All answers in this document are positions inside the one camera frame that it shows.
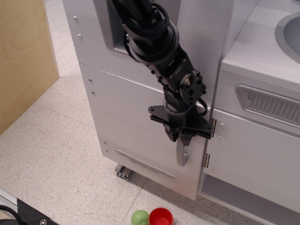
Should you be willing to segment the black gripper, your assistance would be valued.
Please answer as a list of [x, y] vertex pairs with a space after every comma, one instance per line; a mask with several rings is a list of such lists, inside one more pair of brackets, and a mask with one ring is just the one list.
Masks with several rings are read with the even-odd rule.
[[150, 119], [162, 123], [165, 132], [172, 142], [178, 138], [188, 146], [194, 136], [211, 138], [212, 123], [198, 113], [197, 108], [189, 107], [183, 111], [174, 111], [166, 105], [150, 106]]

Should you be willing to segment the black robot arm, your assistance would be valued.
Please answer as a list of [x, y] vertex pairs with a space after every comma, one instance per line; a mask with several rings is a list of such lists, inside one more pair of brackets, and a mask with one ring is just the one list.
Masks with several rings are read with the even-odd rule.
[[205, 106], [206, 85], [179, 44], [179, 32], [167, 11], [148, 0], [113, 0], [121, 18], [123, 43], [131, 58], [144, 64], [163, 86], [163, 105], [149, 107], [150, 118], [160, 122], [173, 142], [184, 146], [196, 136], [211, 138], [213, 125], [198, 112]]

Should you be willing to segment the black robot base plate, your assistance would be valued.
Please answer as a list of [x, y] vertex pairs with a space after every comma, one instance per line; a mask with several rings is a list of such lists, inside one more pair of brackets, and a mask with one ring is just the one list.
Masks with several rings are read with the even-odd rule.
[[17, 213], [27, 225], [58, 225], [53, 219], [17, 199]]

